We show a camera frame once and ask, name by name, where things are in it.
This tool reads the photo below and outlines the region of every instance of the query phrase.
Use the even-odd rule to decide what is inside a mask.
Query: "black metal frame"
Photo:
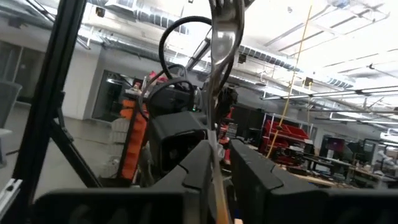
[[[82,0],[61,0],[59,3],[44,65],[37,82],[24,137],[12,174],[12,178],[21,179],[23,182],[19,194],[2,221],[3,223],[25,223],[39,182],[50,137],[54,137],[58,144],[66,142],[63,141],[65,139],[62,138],[63,135],[68,138],[65,131],[59,130],[62,127],[55,123],[54,118],[60,108],[60,102],[62,102],[62,90],[85,5],[86,1]],[[51,134],[51,131],[55,131],[59,135]],[[83,170],[88,168],[85,163],[82,163],[84,161],[76,161],[81,157],[74,147],[64,145],[60,148],[65,156],[69,155],[67,159],[76,171],[81,169],[81,171],[86,172],[80,177],[91,176],[90,170]],[[72,153],[65,153],[67,150],[72,150]]]

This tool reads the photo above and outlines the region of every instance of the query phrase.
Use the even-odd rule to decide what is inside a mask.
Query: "concrete floor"
[[[2,139],[2,148],[6,152],[19,149],[29,110],[30,107],[17,104],[8,118],[6,128],[13,131],[13,134]],[[96,121],[79,121],[70,118],[65,118],[65,124],[75,138],[76,148],[98,176],[109,157],[107,143],[110,126]],[[17,156],[18,154],[7,156],[7,166],[0,169],[0,188],[3,188],[9,180]],[[35,197],[54,189],[64,188],[85,188],[85,186],[58,147],[50,142]]]

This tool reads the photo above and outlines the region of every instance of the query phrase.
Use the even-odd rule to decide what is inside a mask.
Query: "wall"
[[[0,19],[1,41],[45,52],[49,38],[48,30],[32,26],[16,29],[9,27],[7,20]],[[101,47],[92,45],[91,48],[85,50],[79,45],[75,47],[64,88],[66,97],[62,108],[65,116],[76,119],[87,119],[91,116],[85,113],[85,109]]]

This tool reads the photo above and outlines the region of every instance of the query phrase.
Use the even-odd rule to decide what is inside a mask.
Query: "ceiling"
[[[58,6],[58,0],[36,1],[46,6],[48,11],[55,11]],[[16,5],[26,5],[26,0],[4,0],[1,4],[7,2],[14,3],[14,9],[20,9]],[[88,2],[104,6],[107,1]],[[132,4],[133,1],[113,2]],[[304,24],[312,2],[310,17],[313,19],[308,23],[303,38]],[[210,17],[207,0],[194,0],[191,4],[187,0],[174,0],[173,4],[162,0],[136,0],[135,4],[141,9],[150,9],[152,13],[156,9],[156,12],[168,18],[191,15]],[[394,4],[396,5],[393,0],[257,0],[245,13],[242,45],[282,58],[292,65],[298,61],[297,68],[300,72],[294,82],[294,94],[309,91],[301,87],[305,77],[316,81],[312,86],[312,91],[316,92],[343,89],[327,81],[331,79],[349,83],[352,89],[398,85],[398,30],[393,28],[398,23],[398,7],[394,7]],[[90,27],[95,27],[95,34],[100,37],[105,35],[108,38],[110,34],[120,34],[118,38],[125,43],[132,43],[134,39],[152,45],[157,43],[163,31],[159,26],[138,22],[116,12],[109,13],[106,17],[106,21],[97,23],[89,17],[84,28],[89,30]],[[105,29],[101,27],[106,26],[105,22],[113,23],[109,23],[109,29]],[[188,28],[189,35],[174,32],[169,38],[169,49],[176,52],[175,62],[186,63],[209,29],[208,26],[198,24],[190,24]],[[203,63],[210,61],[208,56],[207,54],[202,58]],[[374,70],[368,67],[371,63]],[[287,92],[287,82],[291,81],[293,72],[258,58],[248,57],[244,64],[235,63],[234,74],[253,83],[264,82],[267,85],[265,91],[269,93],[285,95],[283,92]],[[369,96],[366,97],[365,106],[371,106],[367,110],[393,110],[398,107],[397,96],[398,92],[386,96]],[[363,109],[365,97],[337,100],[349,108]],[[324,105],[331,105],[328,106],[331,108],[338,103],[326,101]],[[388,116],[398,119],[393,114]]]

